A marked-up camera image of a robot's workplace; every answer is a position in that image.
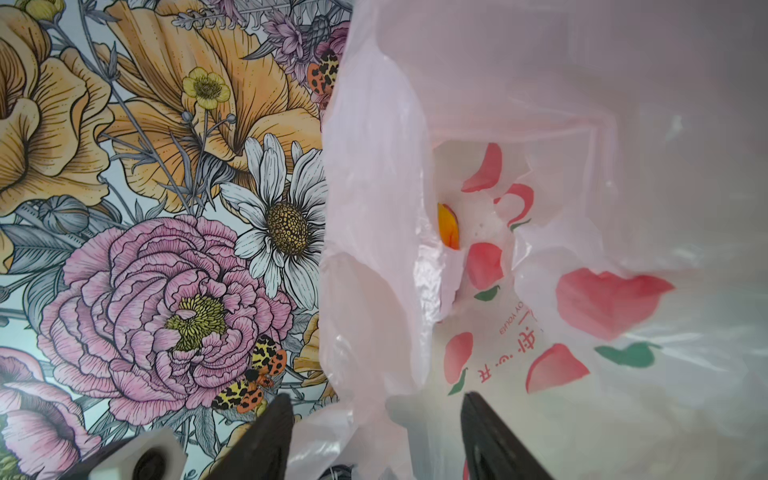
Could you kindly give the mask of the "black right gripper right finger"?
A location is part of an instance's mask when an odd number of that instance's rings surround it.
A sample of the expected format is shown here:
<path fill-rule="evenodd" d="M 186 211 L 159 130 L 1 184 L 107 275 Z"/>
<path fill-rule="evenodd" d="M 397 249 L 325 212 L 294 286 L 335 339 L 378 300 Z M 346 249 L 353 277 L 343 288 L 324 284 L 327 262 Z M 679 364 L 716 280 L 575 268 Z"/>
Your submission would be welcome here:
<path fill-rule="evenodd" d="M 464 395 L 460 424 L 466 479 L 553 480 L 478 392 Z"/>

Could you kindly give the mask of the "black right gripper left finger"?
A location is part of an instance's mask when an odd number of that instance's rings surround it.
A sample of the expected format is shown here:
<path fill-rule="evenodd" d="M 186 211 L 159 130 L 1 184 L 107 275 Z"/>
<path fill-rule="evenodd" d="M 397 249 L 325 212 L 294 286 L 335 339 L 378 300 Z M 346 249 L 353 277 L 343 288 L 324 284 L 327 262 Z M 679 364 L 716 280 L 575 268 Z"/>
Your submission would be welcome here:
<path fill-rule="evenodd" d="M 293 425 L 291 399 L 287 394 L 280 394 L 248 425 L 231 449 L 214 462 L 205 479 L 283 480 Z"/>

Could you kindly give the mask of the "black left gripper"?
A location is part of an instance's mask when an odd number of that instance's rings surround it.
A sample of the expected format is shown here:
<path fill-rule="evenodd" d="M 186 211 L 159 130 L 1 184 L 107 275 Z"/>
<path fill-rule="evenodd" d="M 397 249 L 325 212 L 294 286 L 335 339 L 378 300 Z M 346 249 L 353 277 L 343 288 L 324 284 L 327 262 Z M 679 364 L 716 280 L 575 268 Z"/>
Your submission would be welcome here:
<path fill-rule="evenodd" d="M 150 430 L 109 443 L 62 474 L 63 480 L 181 479 L 187 461 L 174 433 Z"/>

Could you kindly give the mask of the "yellow orange mango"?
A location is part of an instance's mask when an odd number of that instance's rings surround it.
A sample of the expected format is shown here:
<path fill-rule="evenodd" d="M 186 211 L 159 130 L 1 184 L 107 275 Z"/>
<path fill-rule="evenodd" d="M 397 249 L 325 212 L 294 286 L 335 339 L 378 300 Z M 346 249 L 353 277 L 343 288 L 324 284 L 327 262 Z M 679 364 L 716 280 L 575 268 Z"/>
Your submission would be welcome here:
<path fill-rule="evenodd" d="M 438 204 L 438 227 L 443 244 L 452 249 L 460 249 L 460 228 L 455 212 L 446 204 Z"/>

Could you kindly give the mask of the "pink plastic bag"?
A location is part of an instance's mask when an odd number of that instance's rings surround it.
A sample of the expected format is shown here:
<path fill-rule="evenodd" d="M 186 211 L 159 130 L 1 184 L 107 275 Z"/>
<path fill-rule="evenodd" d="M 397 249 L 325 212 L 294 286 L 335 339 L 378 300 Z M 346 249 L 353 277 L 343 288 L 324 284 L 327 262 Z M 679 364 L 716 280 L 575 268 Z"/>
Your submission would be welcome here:
<path fill-rule="evenodd" d="M 357 1 L 323 143 L 289 478 L 459 479 L 468 392 L 556 479 L 766 477 L 765 2 Z"/>

